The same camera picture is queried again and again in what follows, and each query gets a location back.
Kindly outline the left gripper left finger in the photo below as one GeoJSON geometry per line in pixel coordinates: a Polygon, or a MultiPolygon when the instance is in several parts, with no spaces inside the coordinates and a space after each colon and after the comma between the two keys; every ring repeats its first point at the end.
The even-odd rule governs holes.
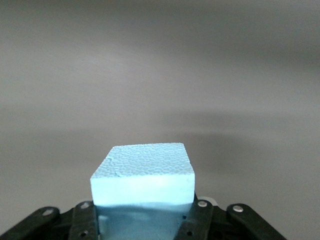
{"type": "Polygon", "coordinates": [[[99,240],[96,208],[83,201],[70,210],[37,209],[0,235],[0,240],[99,240]]]}

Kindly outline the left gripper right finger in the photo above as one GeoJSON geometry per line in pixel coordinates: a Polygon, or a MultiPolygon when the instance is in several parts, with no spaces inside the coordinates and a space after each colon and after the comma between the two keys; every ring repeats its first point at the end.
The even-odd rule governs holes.
{"type": "Polygon", "coordinates": [[[243,203],[226,210],[209,198],[194,197],[173,240],[288,240],[243,203]]]}

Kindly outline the light blue foam block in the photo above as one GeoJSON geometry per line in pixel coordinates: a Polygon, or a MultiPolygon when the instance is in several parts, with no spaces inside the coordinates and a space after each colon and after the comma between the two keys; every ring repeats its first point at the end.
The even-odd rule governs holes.
{"type": "Polygon", "coordinates": [[[195,195],[182,143],[114,146],[90,178],[100,240],[174,240],[195,195]]]}

